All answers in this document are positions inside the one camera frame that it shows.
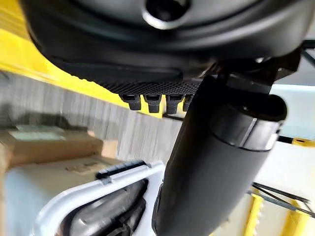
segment yellow upright post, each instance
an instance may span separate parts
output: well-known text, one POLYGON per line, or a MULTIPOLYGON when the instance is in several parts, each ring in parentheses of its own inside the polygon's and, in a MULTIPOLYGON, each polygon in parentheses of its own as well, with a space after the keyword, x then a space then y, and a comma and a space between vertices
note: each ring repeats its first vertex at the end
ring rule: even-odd
MULTIPOLYGON (((292 204, 300 207, 296 200, 292 200, 292 204)), ((308 214, 299 210, 290 211, 281 236, 302 236, 309 218, 308 214)))
POLYGON ((260 209, 263 206, 263 198, 258 195, 252 195, 252 204, 248 214, 247 223, 244 229, 244 236, 254 236, 256 226, 261 215, 260 209))

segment black metal bracket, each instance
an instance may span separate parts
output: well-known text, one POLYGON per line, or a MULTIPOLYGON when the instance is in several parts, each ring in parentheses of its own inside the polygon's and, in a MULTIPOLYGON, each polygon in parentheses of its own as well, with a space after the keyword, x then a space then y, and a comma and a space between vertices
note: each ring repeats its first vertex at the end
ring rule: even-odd
POLYGON ((310 200, 296 196, 294 194, 290 194, 290 193, 281 191, 281 190, 276 189, 276 188, 272 188, 272 187, 269 187, 269 186, 266 186, 266 185, 263 185, 260 183, 256 183, 256 182, 252 183, 252 186, 254 188, 256 188, 257 190, 269 195, 269 197, 266 195, 263 195, 263 194, 255 193, 255 192, 250 191, 250 190, 247 192, 248 194, 258 195, 258 196, 262 197, 267 202, 276 204, 278 206, 284 207, 284 208, 289 209, 289 210, 299 210, 301 212, 308 214, 310 217, 315 218, 315 213, 312 211, 312 209, 308 205, 310 203, 310 200), (301 201, 307 207, 308 210, 302 209, 300 207, 296 207, 296 206, 292 205, 291 203, 288 203, 285 200, 275 196, 274 194, 270 193, 269 191, 280 194, 282 196, 285 196, 285 197, 288 197, 291 199, 294 199, 294 200, 301 201))

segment concrete floor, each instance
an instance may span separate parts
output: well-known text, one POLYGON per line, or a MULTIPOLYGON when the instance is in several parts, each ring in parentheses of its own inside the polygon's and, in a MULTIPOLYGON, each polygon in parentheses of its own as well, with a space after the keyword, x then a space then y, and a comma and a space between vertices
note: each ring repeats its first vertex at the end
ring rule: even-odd
POLYGON ((120 160, 167 162, 180 121, 158 119, 39 82, 0 72, 0 126, 14 124, 87 127, 96 137, 118 140, 120 160))

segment black cylindrical tube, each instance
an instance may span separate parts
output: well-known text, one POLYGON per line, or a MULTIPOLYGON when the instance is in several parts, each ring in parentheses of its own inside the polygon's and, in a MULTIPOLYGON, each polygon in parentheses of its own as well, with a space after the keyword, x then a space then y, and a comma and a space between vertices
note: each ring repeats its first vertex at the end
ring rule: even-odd
POLYGON ((167 163, 153 222, 157 236, 208 236, 227 219, 285 119, 285 103, 270 96, 203 81, 167 163))

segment cardboard box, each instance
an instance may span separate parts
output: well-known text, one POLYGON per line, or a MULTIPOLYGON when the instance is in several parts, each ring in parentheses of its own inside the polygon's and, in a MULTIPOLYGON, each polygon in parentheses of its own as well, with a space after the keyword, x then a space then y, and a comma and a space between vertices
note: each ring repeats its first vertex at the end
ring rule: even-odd
POLYGON ((84 131, 0 131, 0 236, 5 236, 3 181, 9 169, 91 155, 115 158, 117 144, 84 131))

